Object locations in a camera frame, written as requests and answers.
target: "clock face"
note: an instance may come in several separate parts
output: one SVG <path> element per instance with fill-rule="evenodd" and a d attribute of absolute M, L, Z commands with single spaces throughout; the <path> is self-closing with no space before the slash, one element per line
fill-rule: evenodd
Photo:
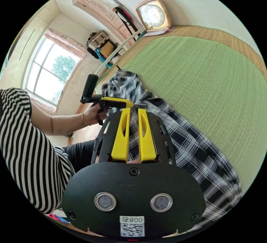
<path fill-rule="evenodd" d="M 155 4 L 144 5 L 140 8 L 140 13 L 148 29 L 160 27 L 165 20 L 162 9 Z"/>

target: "bracelet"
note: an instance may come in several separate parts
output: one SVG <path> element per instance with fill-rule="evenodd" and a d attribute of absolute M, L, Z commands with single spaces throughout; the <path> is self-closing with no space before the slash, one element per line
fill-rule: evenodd
<path fill-rule="evenodd" d="M 87 124 L 87 126 L 91 126 L 85 119 L 84 119 L 84 116 L 83 116 L 83 113 L 82 113 L 82 118 L 83 118 L 83 121 Z"/>

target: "green tatami mat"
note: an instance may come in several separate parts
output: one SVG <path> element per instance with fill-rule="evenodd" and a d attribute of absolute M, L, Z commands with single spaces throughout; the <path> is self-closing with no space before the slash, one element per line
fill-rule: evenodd
<path fill-rule="evenodd" d="M 248 190 L 267 150 L 267 82 L 251 61 L 216 42 L 165 37 L 124 70 L 204 133 Z"/>

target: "woman's arm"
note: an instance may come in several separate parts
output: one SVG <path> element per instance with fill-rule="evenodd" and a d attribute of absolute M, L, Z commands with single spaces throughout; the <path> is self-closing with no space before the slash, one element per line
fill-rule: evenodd
<path fill-rule="evenodd" d="M 46 135 L 66 135 L 80 130 L 87 126 L 85 121 L 89 125 L 97 124 L 98 120 L 104 120 L 107 117 L 107 111 L 103 111 L 98 114 L 100 109 L 99 104 L 89 107 L 83 114 L 72 116 L 49 116 L 40 110 L 31 101 L 31 123 L 34 127 L 42 131 Z"/>

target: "pink curtain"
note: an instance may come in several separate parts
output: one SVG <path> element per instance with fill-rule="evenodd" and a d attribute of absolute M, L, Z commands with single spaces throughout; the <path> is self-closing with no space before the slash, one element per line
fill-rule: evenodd
<path fill-rule="evenodd" d="M 56 45 L 69 51 L 80 59 L 84 59 L 87 55 L 87 50 L 84 46 L 59 31 L 50 28 L 44 35 L 47 39 L 53 41 Z"/>
<path fill-rule="evenodd" d="M 32 96 L 30 96 L 31 101 L 42 111 L 44 111 L 45 113 L 49 114 L 49 115 L 53 115 L 56 112 L 56 109 L 50 106 L 47 106 L 46 104 L 43 104 L 42 102 L 34 99 Z"/>

